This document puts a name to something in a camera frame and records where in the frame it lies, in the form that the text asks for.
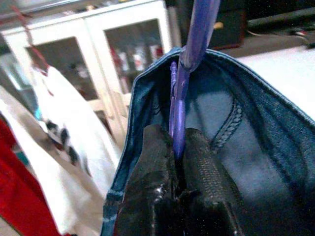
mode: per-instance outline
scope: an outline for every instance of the stitching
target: stitching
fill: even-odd
[[[217,154],[219,150],[225,145],[225,143],[230,139],[232,134],[237,130],[242,122],[243,109],[240,104],[233,99],[232,109],[224,124],[221,126],[220,130],[213,138],[211,142],[212,153]]]

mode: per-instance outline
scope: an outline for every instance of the black object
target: black object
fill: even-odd
[[[141,156],[127,183],[114,236],[183,236],[172,149],[172,139],[160,126],[144,129]]]
[[[182,45],[186,45],[192,7],[192,0],[177,0]],[[209,48],[239,46],[244,37],[245,0],[221,0],[217,22]]]
[[[186,235],[242,236],[236,218],[236,210],[245,212],[241,196],[209,143],[199,130],[186,129]]]

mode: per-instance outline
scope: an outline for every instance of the hanging clothes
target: hanging clothes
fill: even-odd
[[[2,87],[0,111],[37,176],[58,232],[99,235],[103,197],[91,178],[58,155],[34,117]]]
[[[173,49],[133,84],[125,150],[104,205],[102,236],[111,236],[126,183],[142,150],[143,130],[168,130]],[[255,72],[207,50],[190,75],[186,128],[208,139],[235,182],[248,215],[245,235],[315,234],[315,122]]]
[[[11,151],[14,144],[0,120],[0,216],[24,236],[60,236],[38,182]]]
[[[47,76],[32,68],[35,95],[48,134],[68,161],[91,175],[105,197],[121,151],[86,100],[55,68]]]

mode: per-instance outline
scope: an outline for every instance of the red string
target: red string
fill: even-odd
[[[30,45],[32,51],[35,53],[36,56],[38,56],[38,58],[43,62],[43,64],[46,67],[46,70],[45,71],[41,70],[41,73],[43,75],[47,76],[47,70],[48,70],[49,64],[47,63],[47,61],[46,61],[45,57],[43,56],[43,54],[33,44],[33,38],[32,38],[31,32],[30,32],[30,29],[27,26],[27,21],[26,21],[26,17],[29,17],[29,15],[23,14],[16,6],[12,6],[11,8],[17,14],[17,17],[18,17],[19,21],[21,22],[23,28],[25,29],[25,33],[26,33],[27,39],[28,39],[28,44]],[[33,64],[37,68],[40,68],[40,66],[35,61],[33,61]]]

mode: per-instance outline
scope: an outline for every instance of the white fabric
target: white fabric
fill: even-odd
[[[69,145],[78,154],[81,169],[88,170],[105,197],[121,151],[86,100],[57,69],[49,67],[48,76],[34,68],[32,72],[44,121],[68,131]]]
[[[91,178],[61,159],[34,117],[0,86],[0,111],[40,183],[60,234],[100,234],[104,198]]]

